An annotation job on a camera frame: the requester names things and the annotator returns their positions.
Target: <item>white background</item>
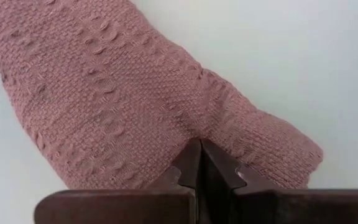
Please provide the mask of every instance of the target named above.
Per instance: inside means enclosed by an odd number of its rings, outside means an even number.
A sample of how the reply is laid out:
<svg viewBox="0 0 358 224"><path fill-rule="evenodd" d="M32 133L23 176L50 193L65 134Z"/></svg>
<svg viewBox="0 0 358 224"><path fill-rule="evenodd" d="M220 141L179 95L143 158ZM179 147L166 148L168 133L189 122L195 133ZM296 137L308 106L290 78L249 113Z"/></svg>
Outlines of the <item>white background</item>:
<svg viewBox="0 0 358 224"><path fill-rule="evenodd" d="M310 187L358 188L358 0L136 0L151 23L325 151ZM32 223L62 181L0 82L0 223Z"/></svg>

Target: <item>textured weave pattern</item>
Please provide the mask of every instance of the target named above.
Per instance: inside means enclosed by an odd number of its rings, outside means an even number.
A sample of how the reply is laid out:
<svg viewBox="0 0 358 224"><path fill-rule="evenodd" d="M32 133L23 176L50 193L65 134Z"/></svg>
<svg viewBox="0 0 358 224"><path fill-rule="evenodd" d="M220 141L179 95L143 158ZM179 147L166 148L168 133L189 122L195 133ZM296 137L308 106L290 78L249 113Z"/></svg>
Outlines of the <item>textured weave pattern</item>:
<svg viewBox="0 0 358 224"><path fill-rule="evenodd" d="M196 137L287 188L305 187L322 159L126 0L0 0L0 76L71 189L144 187Z"/></svg>

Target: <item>woven texture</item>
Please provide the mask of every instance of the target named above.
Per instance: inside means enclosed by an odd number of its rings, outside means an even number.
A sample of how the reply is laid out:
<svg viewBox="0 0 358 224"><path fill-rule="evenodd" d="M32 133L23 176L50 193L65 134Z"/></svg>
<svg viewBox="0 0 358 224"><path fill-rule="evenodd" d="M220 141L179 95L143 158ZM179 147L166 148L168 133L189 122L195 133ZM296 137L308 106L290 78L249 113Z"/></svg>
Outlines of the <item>woven texture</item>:
<svg viewBox="0 0 358 224"><path fill-rule="evenodd" d="M191 138L286 188L305 187L322 160L312 140L203 69L129 1L0 0L0 76L71 189L145 187Z"/></svg>

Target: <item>white surface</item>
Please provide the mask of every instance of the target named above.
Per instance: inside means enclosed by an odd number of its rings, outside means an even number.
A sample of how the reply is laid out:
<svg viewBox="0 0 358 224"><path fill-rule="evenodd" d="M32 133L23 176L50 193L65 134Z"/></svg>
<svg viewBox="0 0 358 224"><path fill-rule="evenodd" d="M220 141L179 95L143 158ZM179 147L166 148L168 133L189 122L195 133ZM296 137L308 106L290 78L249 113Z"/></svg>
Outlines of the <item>white surface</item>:
<svg viewBox="0 0 358 224"><path fill-rule="evenodd" d="M358 187L358 0L136 0L162 33L325 150L311 187ZM0 83L0 223L65 186Z"/></svg>

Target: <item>pink cloth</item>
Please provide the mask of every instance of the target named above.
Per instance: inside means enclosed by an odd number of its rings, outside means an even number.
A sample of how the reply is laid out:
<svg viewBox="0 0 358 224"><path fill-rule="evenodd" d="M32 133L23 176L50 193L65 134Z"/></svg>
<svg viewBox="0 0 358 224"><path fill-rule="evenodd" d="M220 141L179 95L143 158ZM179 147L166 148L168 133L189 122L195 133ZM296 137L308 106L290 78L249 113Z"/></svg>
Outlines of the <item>pink cloth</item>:
<svg viewBox="0 0 358 224"><path fill-rule="evenodd" d="M0 0L0 76L71 189L144 187L191 138L286 188L305 187L322 160L312 140L203 69L127 0Z"/></svg>

